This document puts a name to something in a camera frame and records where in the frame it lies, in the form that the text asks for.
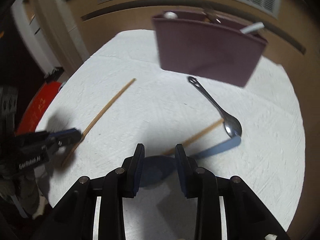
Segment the metal spoon smiley handle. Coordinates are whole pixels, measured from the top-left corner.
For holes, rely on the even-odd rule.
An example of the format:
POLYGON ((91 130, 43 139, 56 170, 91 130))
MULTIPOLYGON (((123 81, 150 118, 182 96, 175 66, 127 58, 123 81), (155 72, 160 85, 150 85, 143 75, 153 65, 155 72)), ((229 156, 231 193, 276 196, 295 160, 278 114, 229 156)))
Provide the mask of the metal spoon smiley handle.
POLYGON ((223 118, 223 125, 226 133, 230 138, 237 136, 242 136, 242 126, 240 121, 227 113, 213 98, 212 96, 205 90, 205 88, 199 83, 199 81, 192 76, 187 77, 188 82, 191 83, 201 94, 203 94, 206 99, 210 101, 210 103, 217 109, 221 118, 223 118))

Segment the white ball-end stirrer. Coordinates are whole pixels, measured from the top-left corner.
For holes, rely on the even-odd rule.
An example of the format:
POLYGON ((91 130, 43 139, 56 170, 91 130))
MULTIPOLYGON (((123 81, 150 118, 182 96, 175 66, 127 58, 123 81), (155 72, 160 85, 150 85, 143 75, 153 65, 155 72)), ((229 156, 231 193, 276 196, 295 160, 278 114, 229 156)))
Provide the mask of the white ball-end stirrer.
POLYGON ((172 11, 167 11, 163 14, 163 17, 166 19, 173 20, 173 19, 177 19, 178 15, 172 11))

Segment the white plastic spoon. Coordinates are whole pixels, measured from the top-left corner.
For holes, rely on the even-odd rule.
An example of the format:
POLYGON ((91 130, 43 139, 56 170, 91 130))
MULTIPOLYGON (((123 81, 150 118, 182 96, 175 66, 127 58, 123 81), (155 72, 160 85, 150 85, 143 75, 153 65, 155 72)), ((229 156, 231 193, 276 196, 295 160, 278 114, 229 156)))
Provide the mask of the white plastic spoon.
POLYGON ((257 23, 253 23, 251 25, 248 25, 242 29, 240 29, 239 31, 243 34, 250 34, 250 33, 254 33, 257 32, 261 29, 264 29, 264 24, 263 22, 257 22, 257 23))

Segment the red floor mat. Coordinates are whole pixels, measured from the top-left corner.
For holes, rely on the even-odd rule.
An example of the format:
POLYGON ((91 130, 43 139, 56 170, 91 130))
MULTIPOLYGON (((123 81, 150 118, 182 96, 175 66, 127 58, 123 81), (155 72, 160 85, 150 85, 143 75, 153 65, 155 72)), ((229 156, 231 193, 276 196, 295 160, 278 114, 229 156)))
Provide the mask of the red floor mat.
POLYGON ((61 85, 62 83, 57 81, 43 84, 22 116, 22 120, 15 133, 16 135, 35 132, 45 111, 58 94, 61 85))

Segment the white textured table cloth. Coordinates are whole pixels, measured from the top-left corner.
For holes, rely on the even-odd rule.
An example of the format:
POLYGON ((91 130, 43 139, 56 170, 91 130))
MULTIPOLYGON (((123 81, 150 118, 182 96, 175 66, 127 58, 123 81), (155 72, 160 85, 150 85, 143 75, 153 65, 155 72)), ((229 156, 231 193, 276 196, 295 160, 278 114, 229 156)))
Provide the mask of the white textured table cloth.
MULTIPOLYGON (((305 133, 294 88, 282 66, 261 58, 244 88, 201 78, 217 103, 239 119, 241 144, 204 158, 215 175, 240 176, 284 229, 295 215, 305 172, 305 133)), ((94 125, 71 161, 63 153, 36 170, 55 205, 80 176, 101 177, 133 155, 138 143, 158 155, 219 120, 214 106, 181 73, 160 68, 150 30, 124 31, 103 45, 66 82, 38 130, 83 131, 125 85, 129 88, 94 125)))

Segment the purple utensil holder box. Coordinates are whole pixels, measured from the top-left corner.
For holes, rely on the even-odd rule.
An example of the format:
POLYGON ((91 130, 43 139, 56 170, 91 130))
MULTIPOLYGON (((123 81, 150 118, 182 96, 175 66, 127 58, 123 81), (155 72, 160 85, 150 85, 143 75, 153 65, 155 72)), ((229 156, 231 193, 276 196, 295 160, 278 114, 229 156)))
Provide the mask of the purple utensil holder box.
POLYGON ((267 46, 260 34, 243 34, 245 25, 221 17, 206 21, 202 12, 175 10, 152 16, 160 66, 163 70, 189 74, 245 87, 267 46))

